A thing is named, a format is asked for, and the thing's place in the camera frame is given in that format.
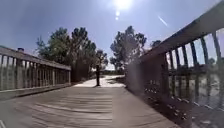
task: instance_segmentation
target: wooden bridge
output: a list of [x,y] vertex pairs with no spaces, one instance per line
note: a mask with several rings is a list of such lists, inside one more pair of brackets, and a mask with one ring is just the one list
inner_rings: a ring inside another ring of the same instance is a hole
[[221,1],[129,64],[129,91],[72,86],[70,67],[0,46],[0,128],[223,128],[223,28]]

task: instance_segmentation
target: sky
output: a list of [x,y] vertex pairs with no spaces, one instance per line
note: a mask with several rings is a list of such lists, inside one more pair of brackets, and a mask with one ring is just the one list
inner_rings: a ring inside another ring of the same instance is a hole
[[69,33],[85,27],[89,38],[109,58],[118,31],[132,25],[136,32],[145,34],[149,47],[150,42],[168,38],[219,1],[0,0],[0,45],[22,47],[26,53],[36,55],[38,37],[47,42],[59,27],[67,28]]

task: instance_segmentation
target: wooden railing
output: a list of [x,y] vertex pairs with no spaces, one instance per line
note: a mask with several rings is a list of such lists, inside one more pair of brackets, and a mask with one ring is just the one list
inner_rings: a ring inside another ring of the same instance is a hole
[[0,46],[0,92],[70,84],[70,70],[69,66]]
[[131,63],[127,75],[129,88],[144,92],[150,101],[164,103],[165,111],[177,123],[187,122],[185,127],[194,122],[203,127],[223,128],[223,28],[221,1]]

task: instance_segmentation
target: wooden deck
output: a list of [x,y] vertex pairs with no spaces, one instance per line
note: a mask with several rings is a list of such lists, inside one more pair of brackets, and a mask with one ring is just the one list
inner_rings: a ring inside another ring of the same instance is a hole
[[0,102],[8,128],[177,128],[120,88],[69,87]]

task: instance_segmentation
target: green tree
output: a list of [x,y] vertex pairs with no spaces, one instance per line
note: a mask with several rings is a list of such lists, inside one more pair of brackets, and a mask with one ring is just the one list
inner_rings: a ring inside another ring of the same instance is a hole
[[106,64],[106,54],[102,50],[99,52],[102,55],[97,53],[96,44],[89,40],[88,32],[82,27],[75,28],[71,37],[67,29],[59,28],[52,33],[47,44],[38,38],[37,47],[39,57],[70,65],[72,81],[89,77],[99,55],[103,57],[102,64]]
[[104,70],[108,65],[107,53],[104,53],[103,50],[99,49],[96,52],[97,64],[99,64],[100,69]]
[[118,32],[114,43],[110,46],[114,54],[114,57],[110,58],[110,63],[117,70],[125,69],[127,64],[145,53],[146,41],[144,34],[135,34],[132,26],[129,26],[125,32]]
[[152,41],[152,43],[150,44],[150,46],[151,46],[151,48],[155,48],[159,44],[161,44],[161,41],[160,40],[156,40],[156,41]]

